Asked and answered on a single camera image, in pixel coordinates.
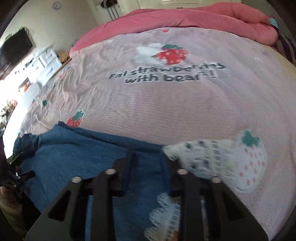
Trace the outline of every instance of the blue fabric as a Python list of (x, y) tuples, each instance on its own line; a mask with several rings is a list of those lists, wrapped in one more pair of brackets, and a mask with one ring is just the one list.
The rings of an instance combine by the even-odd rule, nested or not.
[[(59, 122), (41, 135), (26, 134), (15, 142), (14, 153), (35, 151), (23, 161), (22, 171), (33, 170), (35, 178), (25, 183), (25, 193), (42, 212), (73, 176), (97, 176), (125, 157), (132, 147), (139, 160), (131, 171), (129, 189), (123, 198), (113, 198), (116, 238), (119, 241), (146, 240), (143, 232), (151, 227), (149, 213), (159, 207), (157, 195), (168, 191), (163, 174), (165, 155), (161, 146), (127, 137), (71, 128)], [(90, 220), (87, 218), (86, 240)]]

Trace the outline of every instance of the pink bed sheet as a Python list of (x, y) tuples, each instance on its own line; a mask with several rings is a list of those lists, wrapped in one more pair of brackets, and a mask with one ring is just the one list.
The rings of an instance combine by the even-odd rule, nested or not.
[(278, 38), (264, 13), (241, 3), (221, 2), (190, 9), (138, 9), (83, 35), (70, 53), (119, 34), (141, 33), (163, 27), (199, 27), (221, 30), (265, 45)]

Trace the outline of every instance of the television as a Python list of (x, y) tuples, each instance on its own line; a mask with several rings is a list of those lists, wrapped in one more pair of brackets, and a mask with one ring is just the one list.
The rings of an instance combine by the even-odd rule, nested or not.
[(0, 80), (5, 79), (32, 47), (25, 28), (21, 28), (3, 43), (0, 48)]

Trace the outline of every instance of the bed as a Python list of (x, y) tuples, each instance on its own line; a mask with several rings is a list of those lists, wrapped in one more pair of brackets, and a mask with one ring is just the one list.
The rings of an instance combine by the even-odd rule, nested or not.
[(173, 145), (249, 129), (268, 166), (256, 188), (236, 194), (272, 240), (296, 204), (296, 69), (266, 46), (276, 40), (268, 18), (242, 4), (136, 10), (80, 38), (20, 135), (62, 121)]

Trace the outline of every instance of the silver screw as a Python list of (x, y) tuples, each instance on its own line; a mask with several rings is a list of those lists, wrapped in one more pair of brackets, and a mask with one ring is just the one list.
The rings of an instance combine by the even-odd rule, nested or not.
[(82, 181), (82, 177), (72, 177), (71, 181), (73, 183), (79, 183)]
[(109, 168), (109, 169), (107, 169), (107, 170), (105, 171), (105, 173), (106, 173), (107, 175), (113, 175), (113, 174), (116, 173), (116, 170), (113, 169), (113, 168)]
[(221, 178), (220, 177), (212, 177), (211, 181), (213, 183), (220, 183), (221, 182)]
[(188, 173), (188, 171), (186, 169), (179, 169), (179, 170), (177, 170), (177, 173), (179, 175), (186, 175)]

